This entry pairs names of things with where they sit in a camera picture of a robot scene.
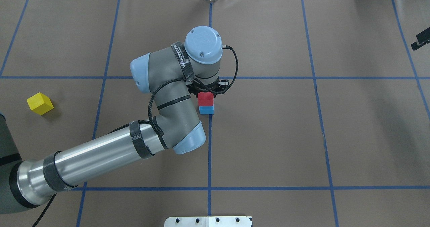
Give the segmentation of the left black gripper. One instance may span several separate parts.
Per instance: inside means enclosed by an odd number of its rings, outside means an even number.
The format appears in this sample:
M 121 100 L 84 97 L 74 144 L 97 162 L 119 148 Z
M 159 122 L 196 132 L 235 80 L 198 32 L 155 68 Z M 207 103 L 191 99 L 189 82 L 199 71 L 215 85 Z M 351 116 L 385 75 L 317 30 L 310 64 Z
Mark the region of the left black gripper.
M 199 93 L 212 93 L 214 96 L 224 94 L 230 88 L 229 80 L 216 79 L 213 83 L 204 84 L 203 80 L 195 79 L 187 82 L 187 89 L 190 94 L 198 96 Z

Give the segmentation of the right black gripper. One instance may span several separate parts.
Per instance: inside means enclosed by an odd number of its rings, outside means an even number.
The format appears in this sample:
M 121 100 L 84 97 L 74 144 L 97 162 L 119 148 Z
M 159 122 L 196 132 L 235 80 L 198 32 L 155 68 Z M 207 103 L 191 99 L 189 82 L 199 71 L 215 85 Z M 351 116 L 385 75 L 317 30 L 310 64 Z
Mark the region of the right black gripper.
M 416 40 L 411 44 L 411 48 L 413 51 L 418 50 L 424 45 L 430 43 L 430 28 L 426 28 L 416 35 Z

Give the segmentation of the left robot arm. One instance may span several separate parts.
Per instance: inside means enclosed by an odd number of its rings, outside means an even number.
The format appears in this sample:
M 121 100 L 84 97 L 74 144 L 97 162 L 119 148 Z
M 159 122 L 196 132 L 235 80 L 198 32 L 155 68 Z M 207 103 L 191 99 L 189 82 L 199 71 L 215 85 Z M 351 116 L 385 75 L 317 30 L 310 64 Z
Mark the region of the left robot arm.
M 165 149 L 184 154 L 202 146 L 206 134 L 191 94 L 224 94 L 219 79 L 224 49 L 214 28 L 191 29 L 184 42 L 147 53 L 130 63 L 137 88 L 151 94 L 148 119 L 132 121 L 107 135 L 42 160 L 23 160 L 1 115 L 1 214 L 37 208 L 61 192 Z

